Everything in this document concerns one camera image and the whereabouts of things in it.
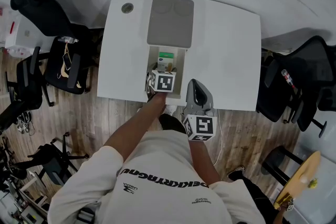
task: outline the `wooden floor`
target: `wooden floor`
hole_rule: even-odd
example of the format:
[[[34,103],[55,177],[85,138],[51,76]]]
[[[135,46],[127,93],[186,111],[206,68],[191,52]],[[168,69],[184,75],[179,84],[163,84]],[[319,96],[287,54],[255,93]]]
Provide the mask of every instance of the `wooden floor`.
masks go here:
[[[16,64],[19,59],[8,54],[0,54],[0,111],[9,105],[8,94],[5,93],[3,73],[8,72],[9,80],[16,81]],[[38,110],[32,111],[35,133],[32,136],[20,134],[15,125],[4,132],[19,162],[27,161],[27,155],[34,153],[40,145],[49,143],[53,138],[62,138],[70,132],[67,143],[78,155],[97,151],[120,125],[134,115],[142,103],[114,100],[97,97],[98,68],[91,73],[92,88],[87,94],[74,95],[48,87],[51,101],[56,105],[50,108],[45,100]],[[222,180],[228,180],[226,173],[238,165],[245,165],[245,175],[257,184],[266,195],[270,195],[276,181],[260,172],[260,163],[276,146],[284,145],[292,151],[299,135],[294,124],[283,124],[282,121],[272,123],[256,112],[220,110],[220,124],[223,131],[223,150],[216,164]],[[155,122],[151,129],[159,129]],[[216,161],[220,152],[221,130],[217,127],[215,138],[207,142],[209,154]],[[74,162],[79,167],[81,161]],[[31,171],[40,171],[34,167]],[[45,194],[51,198],[59,189],[44,175],[47,185]],[[41,189],[29,188],[33,197],[39,197]]]

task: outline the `black pants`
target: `black pants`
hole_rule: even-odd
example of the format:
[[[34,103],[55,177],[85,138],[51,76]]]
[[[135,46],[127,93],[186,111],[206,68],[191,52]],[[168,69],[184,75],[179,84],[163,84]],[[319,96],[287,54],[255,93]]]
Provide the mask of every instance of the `black pants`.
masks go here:
[[[173,116],[170,116],[168,114],[162,114],[159,117],[159,122],[163,130],[174,130],[186,134],[185,128],[182,123]]]
[[[251,180],[243,176],[242,171],[231,173],[229,175],[229,178],[233,181],[236,181],[238,179],[242,179],[244,181],[248,192],[250,192],[253,201],[255,202],[257,208],[264,217],[265,223],[272,224],[279,211],[274,209],[273,204],[268,199],[268,197],[261,191],[261,189],[257,185],[253,184]],[[282,223],[289,222],[283,218]]]

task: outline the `table leg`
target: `table leg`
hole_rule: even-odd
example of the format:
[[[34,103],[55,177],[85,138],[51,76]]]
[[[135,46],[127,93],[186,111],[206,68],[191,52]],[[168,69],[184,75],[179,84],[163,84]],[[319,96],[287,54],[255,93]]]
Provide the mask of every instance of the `table leg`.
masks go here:
[[[286,175],[279,167],[274,166],[273,167],[274,171],[276,173],[278,173],[284,180],[288,181],[289,180],[289,176]]]
[[[290,157],[294,162],[298,163],[298,164],[302,164],[303,160],[301,160],[299,157],[295,156],[292,152],[289,152],[287,149],[285,149],[285,147],[280,146],[279,150],[284,153],[286,156]]]
[[[271,166],[267,163],[263,162],[262,166],[267,172],[269,172],[280,184],[283,186],[287,183],[285,179],[283,179]]]

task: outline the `cable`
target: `cable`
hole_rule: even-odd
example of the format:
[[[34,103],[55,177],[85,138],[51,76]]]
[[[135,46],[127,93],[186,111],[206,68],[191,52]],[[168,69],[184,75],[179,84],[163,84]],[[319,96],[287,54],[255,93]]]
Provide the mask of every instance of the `cable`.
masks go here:
[[[35,127],[34,127],[34,125],[33,125],[33,121],[31,121],[30,123],[32,124],[32,127],[33,127],[33,129],[34,129],[34,132],[33,132],[33,134],[30,134],[30,132],[29,132],[28,134],[29,134],[29,136],[33,136],[33,135],[35,134]]]
[[[218,122],[219,122],[219,129],[220,129],[220,139],[221,139],[221,149],[219,151],[219,155],[217,157],[217,160],[215,161],[214,163],[214,166],[216,165],[216,163],[218,162],[219,160],[219,157],[220,157],[220,154],[222,153],[222,150],[223,150],[223,131],[222,131],[222,125],[221,125],[221,117],[220,117],[220,114],[219,114],[219,109],[218,109]]]

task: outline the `white desk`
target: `white desk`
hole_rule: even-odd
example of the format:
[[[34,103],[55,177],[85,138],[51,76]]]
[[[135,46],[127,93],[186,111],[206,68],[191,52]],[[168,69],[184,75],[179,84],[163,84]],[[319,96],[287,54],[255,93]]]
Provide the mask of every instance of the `white desk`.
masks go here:
[[[212,93],[214,108],[254,111],[260,75],[260,17],[215,1],[192,1],[192,46],[185,52],[180,96],[168,95],[166,104],[186,105],[187,85],[196,79]],[[121,11],[125,3],[134,5],[132,12]],[[147,101],[151,6],[152,0],[111,0],[100,54],[99,97]]]

